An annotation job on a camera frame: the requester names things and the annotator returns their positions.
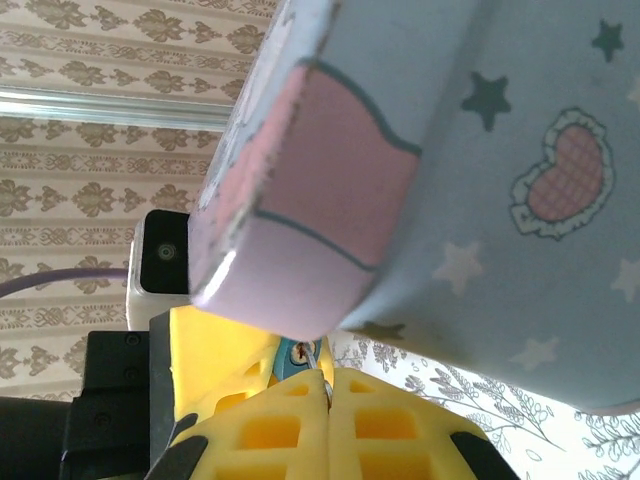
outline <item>patterned wallpaper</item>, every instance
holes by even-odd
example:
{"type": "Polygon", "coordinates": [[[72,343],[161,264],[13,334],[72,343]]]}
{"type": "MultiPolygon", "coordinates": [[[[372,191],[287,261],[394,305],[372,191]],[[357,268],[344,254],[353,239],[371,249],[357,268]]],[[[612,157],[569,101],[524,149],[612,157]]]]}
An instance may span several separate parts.
{"type": "MultiPolygon", "coordinates": [[[[218,134],[0,117],[0,282],[126,266],[146,211],[186,211],[218,134]]],[[[61,282],[0,301],[0,395],[70,400],[86,335],[126,329],[125,285],[61,282]]]]}
{"type": "Polygon", "coordinates": [[[232,104],[276,0],[0,0],[0,85],[232,104]]]}

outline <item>camera lens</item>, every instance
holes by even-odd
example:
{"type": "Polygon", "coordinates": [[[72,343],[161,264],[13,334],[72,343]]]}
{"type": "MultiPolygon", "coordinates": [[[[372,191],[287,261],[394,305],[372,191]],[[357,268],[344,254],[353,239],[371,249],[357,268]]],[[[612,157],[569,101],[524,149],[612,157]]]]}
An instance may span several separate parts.
{"type": "Polygon", "coordinates": [[[160,260],[170,262],[176,256],[176,246],[171,243],[163,243],[158,247],[158,257],[160,260]]]}

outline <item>purple cable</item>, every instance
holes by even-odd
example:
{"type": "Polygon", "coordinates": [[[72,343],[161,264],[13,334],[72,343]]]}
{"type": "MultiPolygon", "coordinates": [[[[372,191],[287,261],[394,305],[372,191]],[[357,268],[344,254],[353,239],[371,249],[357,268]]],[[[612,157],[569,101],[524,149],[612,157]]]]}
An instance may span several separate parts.
{"type": "Polygon", "coordinates": [[[128,273],[129,271],[126,268],[61,268],[60,270],[32,273],[31,275],[25,275],[24,277],[18,277],[0,283],[0,298],[46,283],[78,280],[80,278],[125,279],[128,273]]]}

